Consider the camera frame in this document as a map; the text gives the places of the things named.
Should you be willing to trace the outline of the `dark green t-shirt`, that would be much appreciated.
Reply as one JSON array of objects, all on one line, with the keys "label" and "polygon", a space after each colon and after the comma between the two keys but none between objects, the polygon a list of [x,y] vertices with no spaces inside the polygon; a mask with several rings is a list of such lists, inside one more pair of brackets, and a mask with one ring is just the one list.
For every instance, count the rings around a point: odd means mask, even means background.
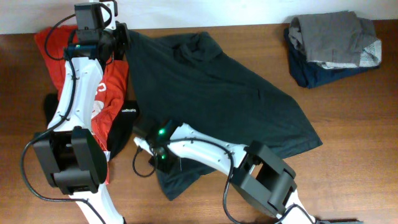
[{"label": "dark green t-shirt", "polygon": [[209,33],[129,36],[126,58],[145,118],[187,123],[230,143],[259,141],[281,158],[322,144],[290,95],[228,57]]}]

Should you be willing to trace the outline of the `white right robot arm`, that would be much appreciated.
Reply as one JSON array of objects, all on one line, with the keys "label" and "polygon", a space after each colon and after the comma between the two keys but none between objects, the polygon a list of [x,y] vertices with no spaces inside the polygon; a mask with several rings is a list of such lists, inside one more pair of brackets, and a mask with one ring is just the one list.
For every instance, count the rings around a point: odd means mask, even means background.
[{"label": "white right robot arm", "polygon": [[278,223],[321,223],[300,201],[293,168],[265,144],[233,144],[173,120],[138,121],[132,131],[137,147],[152,155],[154,167],[162,172],[190,159],[224,173],[224,207],[228,190],[234,187],[248,204]]}]

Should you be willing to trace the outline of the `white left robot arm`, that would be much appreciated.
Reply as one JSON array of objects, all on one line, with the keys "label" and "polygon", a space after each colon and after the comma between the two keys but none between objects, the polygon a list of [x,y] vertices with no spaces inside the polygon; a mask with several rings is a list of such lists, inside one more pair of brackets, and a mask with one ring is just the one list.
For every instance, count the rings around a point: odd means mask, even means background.
[{"label": "white left robot arm", "polygon": [[90,32],[78,29],[74,32],[78,42],[68,42],[63,53],[65,81],[55,114],[47,130],[27,143],[34,148],[49,185],[64,196],[38,193],[27,178],[23,159],[21,176],[42,200],[77,203],[88,223],[125,223],[106,188],[108,162],[91,133],[91,115],[108,59],[126,50],[131,41],[125,23],[118,22],[115,29],[99,29],[96,38],[89,38]]}]

